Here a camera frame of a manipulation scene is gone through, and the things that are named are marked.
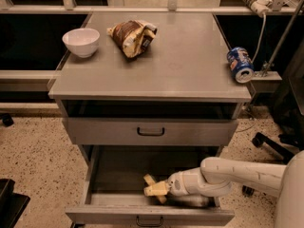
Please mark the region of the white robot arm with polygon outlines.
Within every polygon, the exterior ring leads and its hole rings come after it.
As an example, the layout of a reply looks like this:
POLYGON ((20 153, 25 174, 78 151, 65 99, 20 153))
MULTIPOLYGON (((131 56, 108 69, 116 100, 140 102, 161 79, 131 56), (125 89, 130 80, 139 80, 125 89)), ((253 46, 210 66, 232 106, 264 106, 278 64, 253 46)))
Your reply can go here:
POLYGON ((277 198, 275 228, 304 228, 304 151, 285 165, 209 157, 167 180, 155 181, 150 175, 144 180, 144 194, 161 202, 168 194, 221 197, 237 182, 277 198))

